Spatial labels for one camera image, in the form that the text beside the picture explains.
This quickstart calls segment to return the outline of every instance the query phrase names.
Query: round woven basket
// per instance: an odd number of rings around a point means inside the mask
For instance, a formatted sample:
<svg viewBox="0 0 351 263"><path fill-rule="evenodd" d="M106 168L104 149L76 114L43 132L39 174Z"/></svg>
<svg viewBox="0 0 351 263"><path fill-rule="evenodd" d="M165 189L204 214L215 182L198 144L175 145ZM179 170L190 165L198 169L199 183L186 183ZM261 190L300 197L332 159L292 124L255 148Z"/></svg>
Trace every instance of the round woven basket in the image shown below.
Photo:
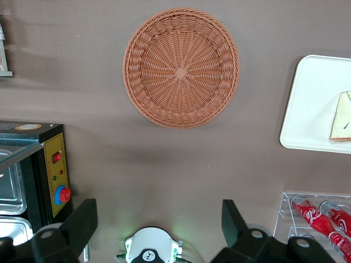
<svg viewBox="0 0 351 263"><path fill-rule="evenodd" d="M146 118L164 127L194 128L219 115L233 97L239 56L215 18L173 8L134 33L123 78L132 103Z"/></svg>

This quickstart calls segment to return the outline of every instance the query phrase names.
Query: yellow control panel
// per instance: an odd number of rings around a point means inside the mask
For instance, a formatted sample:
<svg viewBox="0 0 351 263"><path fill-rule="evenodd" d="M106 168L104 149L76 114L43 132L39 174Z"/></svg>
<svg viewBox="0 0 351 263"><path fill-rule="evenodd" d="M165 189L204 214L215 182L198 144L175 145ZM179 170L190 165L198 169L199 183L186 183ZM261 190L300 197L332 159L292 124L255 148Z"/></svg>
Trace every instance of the yellow control panel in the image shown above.
<svg viewBox="0 0 351 263"><path fill-rule="evenodd" d="M45 142L44 153L52 212L55 217L70 198L63 133Z"/></svg>

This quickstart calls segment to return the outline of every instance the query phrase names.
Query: coca-cola bottle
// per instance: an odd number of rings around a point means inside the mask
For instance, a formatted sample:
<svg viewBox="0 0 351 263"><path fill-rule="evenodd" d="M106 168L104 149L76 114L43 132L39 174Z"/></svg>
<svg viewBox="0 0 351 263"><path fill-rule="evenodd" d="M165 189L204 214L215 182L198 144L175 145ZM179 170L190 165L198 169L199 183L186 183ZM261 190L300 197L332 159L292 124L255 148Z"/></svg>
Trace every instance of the coca-cola bottle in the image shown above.
<svg viewBox="0 0 351 263"><path fill-rule="evenodd" d="M312 236L310 233L302 233L299 235L299 237L307 237L318 242L317 239L314 236ZM334 245L331 241L329 241L329 245L347 262L347 258L345 257L344 253L342 253L341 250L336 245Z"/></svg>
<svg viewBox="0 0 351 263"><path fill-rule="evenodd" d="M291 200L291 205L315 231L329 238L341 250L347 263L351 263L351 242L336 232L332 222L326 215L301 195L294 196Z"/></svg>
<svg viewBox="0 0 351 263"><path fill-rule="evenodd" d="M351 215L342 210L333 201L324 201L319 209L326 214L344 233L351 237Z"/></svg>

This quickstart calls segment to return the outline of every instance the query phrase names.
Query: red switch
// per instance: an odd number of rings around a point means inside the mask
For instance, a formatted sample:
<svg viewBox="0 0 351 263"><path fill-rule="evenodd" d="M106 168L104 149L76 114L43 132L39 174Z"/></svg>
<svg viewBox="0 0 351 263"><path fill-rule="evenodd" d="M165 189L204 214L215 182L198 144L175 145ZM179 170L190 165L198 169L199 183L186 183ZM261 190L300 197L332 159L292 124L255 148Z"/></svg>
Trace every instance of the red switch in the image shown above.
<svg viewBox="0 0 351 263"><path fill-rule="evenodd" d="M60 202L67 203L71 198L71 190L63 188L60 192Z"/></svg>
<svg viewBox="0 0 351 263"><path fill-rule="evenodd" d="M53 155L53 163L57 163L59 160L61 160L61 154L57 152Z"/></svg>

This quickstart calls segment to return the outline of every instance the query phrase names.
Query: white tray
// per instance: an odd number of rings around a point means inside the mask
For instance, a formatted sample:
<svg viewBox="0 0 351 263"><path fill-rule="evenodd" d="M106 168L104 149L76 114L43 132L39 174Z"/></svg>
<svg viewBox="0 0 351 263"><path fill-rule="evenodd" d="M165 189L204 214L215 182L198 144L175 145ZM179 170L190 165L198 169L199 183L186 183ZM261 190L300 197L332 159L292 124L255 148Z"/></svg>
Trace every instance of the white tray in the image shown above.
<svg viewBox="0 0 351 263"><path fill-rule="evenodd" d="M330 141L341 92L351 90L351 59L310 55L298 64L280 134L286 148L351 153Z"/></svg>

